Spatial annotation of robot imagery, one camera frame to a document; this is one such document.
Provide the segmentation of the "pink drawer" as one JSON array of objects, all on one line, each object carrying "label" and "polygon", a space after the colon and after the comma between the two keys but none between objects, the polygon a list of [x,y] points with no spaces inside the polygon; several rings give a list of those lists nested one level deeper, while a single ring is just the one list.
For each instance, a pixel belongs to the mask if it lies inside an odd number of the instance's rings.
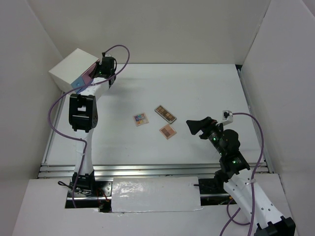
[{"label": "pink drawer", "polygon": [[99,61],[96,61],[93,65],[91,65],[83,74],[82,74],[82,79],[83,79],[83,82],[85,85],[89,84],[92,82],[93,80],[93,77],[92,77],[92,73],[94,71],[94,69],[96,68],[97,66],[97,63]]}]

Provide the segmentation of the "square pink eyeshadow palette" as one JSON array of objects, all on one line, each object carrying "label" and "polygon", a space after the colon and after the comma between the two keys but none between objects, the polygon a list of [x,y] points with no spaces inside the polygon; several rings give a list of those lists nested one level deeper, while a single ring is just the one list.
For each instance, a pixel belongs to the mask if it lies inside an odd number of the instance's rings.
[{"label": "square pink eyeshadow palette", "polygon": [[167,140],[177,134],[170,124],[165,125],[159,131]]}]

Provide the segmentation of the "light blue drawer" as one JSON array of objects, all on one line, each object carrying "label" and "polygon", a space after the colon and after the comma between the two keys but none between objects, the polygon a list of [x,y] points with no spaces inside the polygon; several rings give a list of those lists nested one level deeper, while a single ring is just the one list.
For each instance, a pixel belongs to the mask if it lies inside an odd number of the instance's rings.
[{"label": "light blue drawer", "polygon": [[80,87],[83,85],[85,85],[85,82],[82,76],[79,76],[76,80],[74,80],[71,83],[72,88],[75,89],[74,90],[75,93],[77,93],[80,90]]}]

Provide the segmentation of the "white drawer cabinet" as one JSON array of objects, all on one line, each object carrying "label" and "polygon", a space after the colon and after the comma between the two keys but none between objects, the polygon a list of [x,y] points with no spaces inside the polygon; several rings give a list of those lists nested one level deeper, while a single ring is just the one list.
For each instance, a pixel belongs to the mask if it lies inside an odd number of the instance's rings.
[{"label": "white drawer cabinet", "polygon": [[49,70],[49,74],[59,89],[67,92],[73,89],[71,83],[82,76],[96,61],[99,61],[99,58],[77,48]]}]

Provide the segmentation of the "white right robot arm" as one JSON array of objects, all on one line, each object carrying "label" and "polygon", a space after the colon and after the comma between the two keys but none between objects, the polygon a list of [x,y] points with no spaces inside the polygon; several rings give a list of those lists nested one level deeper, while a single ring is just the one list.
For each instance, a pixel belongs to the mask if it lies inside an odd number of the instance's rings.
[{"label": "white right robot arm", "polygon": [[241,154],[239,135],[224,125],[232,123],[233,114],[223,113],[218,122],[211,117],[202,120],[187,120],[192,135],[201,132],[200,139],[209,140],[220,155],[220,170],[215,172],[214,187],[228,193],[239,210],[249,221],[248,235],[292,236],[296,225],[291,217],[285,217],[270,201],[252,170]]}]

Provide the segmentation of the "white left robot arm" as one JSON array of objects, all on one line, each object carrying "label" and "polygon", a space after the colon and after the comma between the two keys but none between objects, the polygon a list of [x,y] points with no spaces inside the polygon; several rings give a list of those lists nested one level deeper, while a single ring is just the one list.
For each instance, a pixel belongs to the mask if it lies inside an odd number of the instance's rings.
[{"label": "white left robot arm", "polygon": [[72,183],[75,189],[85,196],[96,192],[95,173],[92,164],[92,135],[98,123],[97,100],[105,93],[106,79],[112,86],[116,76],[117,61],[103,53],[101,61],[95,63],[87,72],[92,79],[91,86],[81,89],[69,98],[69,124],[74,130],[76,142],[76,164]]}]

